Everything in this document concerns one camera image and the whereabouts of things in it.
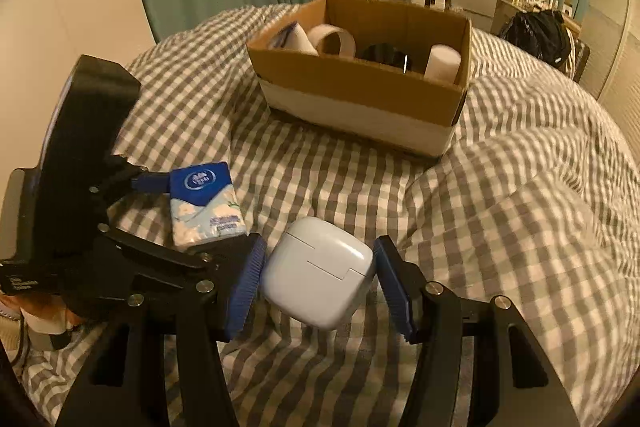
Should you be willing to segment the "grey checkered duvet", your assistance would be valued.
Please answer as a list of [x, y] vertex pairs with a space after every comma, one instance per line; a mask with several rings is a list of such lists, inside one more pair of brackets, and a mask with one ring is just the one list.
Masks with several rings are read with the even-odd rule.
[[[252, 231], [276, 245], [317, 216], [400, 253], [461, 297], [509, 297], [581, 426], [599, 426], [639, 367], [639, 168], [608, 113], [547, 64], [472, 30], [468, 98], [427, 160], [277, 118], [245, 43], [295, 10], [222, 12], [127, 65], [143, 86], [116, 154], [152, 170], [228, 161]], [[376, 281], [337, 332], [260, 298], [222, 346], [242, 426], [396, 426], [416, 364]]]

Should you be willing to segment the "black object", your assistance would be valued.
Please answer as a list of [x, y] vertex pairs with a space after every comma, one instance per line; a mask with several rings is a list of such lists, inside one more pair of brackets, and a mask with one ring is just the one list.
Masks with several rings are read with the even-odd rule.
[[399, 68], [402, 72], [408, 72], [412, 66], [410, 56], [389, 43], [372, 44], [359, 57], [361, 60]]

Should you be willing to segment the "blue tissue pack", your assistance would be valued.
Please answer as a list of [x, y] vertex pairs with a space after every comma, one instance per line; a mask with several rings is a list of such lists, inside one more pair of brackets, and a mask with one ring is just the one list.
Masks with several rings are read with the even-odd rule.
[[179, 251], [247, 233], [225, 161], [172, 170], [169, 199], [172, 238]]

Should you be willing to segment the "cardboard box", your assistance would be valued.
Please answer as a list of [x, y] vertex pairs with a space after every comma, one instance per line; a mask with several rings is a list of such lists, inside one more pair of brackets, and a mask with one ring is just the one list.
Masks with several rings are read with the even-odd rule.
[[[320, 24], [355, 38], [354, 58], [269, 49], [286, 25]], [[471, 22], [460, 15], [385, 0], [312, 0], [263, 29], [248, 53], [268, 105], [311, 124], [439, 157], [449, 147], [469, 90]], [[361, 60], [368, 46], [389, 43], [407, 53], [408, 72]], [[461, 54], [455, 83], [424, 77], [432, 46]]]

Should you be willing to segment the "white mesh sock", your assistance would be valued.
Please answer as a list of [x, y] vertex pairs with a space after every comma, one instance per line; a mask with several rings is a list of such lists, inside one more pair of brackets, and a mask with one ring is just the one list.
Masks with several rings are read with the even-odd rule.
[[268, 42], [268, 48], [318, 55], [318, 51], [311, 43], [306, 31], [297, 22], [286, 25], [277, 35], [274, 35]]

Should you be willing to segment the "white earbuds case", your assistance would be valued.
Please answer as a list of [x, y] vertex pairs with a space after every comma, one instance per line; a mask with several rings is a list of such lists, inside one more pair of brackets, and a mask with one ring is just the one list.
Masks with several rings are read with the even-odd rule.
[[262, 271], [262, 293], [284, 314], [330, 331], [363, 302], [375, 269], [372, 249], [330, 222], [291, 223]]

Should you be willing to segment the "black clothes pile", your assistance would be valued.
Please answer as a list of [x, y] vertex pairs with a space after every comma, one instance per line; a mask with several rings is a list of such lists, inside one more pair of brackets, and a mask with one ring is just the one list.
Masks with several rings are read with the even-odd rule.
[[552, 10], [516, 13], [499, 37], [555, 68], [566, 63], [572, 49], [561, 14]]

